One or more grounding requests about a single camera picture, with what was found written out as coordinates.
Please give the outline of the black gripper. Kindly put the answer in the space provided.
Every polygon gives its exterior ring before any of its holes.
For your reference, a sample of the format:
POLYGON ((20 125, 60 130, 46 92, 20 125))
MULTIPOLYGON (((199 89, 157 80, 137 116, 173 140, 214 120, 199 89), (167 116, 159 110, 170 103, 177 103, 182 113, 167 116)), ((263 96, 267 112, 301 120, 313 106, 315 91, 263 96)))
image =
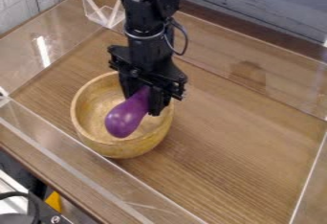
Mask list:
POLYGON ((187 74, 175 65, 174 36, 147 39, 131 38, 127 46, 111 45, 108 66, 119 73, 119 81, 126 98, 143 87, 150 88, 149 114, 159 116, 170 105, 170 100, 182 100, 189 81, 187 74))

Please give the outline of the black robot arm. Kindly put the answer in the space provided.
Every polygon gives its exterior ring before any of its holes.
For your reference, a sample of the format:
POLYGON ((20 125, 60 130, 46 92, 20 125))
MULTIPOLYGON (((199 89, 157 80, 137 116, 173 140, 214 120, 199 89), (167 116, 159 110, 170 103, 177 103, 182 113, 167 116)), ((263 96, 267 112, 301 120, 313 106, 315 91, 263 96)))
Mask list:
POLYGON ((174 31, 185 27, 174 19, 181 0, 120 0, 126 10, 126 46, 112 45, 108 66, 119 73, 126 97, 145 86, 150 88, 149 110, 162 114, 170 101, 183 99, 187 74, 173 57, 186 52, 174 48, 174 31))

